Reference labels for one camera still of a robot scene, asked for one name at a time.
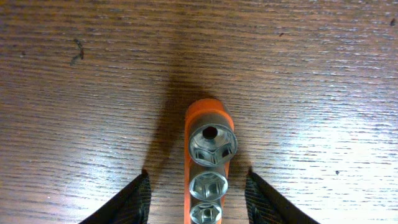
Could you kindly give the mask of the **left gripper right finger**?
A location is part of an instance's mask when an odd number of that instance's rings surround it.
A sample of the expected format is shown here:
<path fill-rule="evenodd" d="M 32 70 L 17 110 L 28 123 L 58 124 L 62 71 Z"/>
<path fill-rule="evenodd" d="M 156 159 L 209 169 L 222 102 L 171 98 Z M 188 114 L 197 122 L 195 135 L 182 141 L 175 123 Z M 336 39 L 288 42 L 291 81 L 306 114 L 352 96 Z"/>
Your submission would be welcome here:
<path fill-rule="evenodd" d="M 319 224 L 250 168 L 244 189 L 250 224 Z"/>

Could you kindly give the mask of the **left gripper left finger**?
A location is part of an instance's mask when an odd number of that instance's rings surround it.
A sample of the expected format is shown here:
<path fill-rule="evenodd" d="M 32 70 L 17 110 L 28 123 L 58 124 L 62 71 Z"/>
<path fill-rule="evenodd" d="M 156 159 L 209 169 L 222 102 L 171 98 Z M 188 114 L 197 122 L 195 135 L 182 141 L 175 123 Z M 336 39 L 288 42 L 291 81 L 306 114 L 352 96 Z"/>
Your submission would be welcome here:
<path fill-rule="evenodd" d="M 151 198 L 149 174 L 143 169 L 140 175 L 80 224 L 146 224 Z"/>

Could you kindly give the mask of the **socket bit rail orange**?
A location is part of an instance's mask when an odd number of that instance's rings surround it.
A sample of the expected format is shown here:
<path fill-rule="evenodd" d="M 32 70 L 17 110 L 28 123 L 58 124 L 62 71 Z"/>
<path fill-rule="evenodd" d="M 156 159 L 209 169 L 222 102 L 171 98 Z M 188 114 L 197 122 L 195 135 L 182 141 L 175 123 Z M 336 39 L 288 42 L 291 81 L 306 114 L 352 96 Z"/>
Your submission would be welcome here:
<path fill-rule="evenodd" d="M 184 224 L 221 223 L 229 162 L 238 150 L 233 119 L 216 99 L 192 103 L 184 129 Z"/>

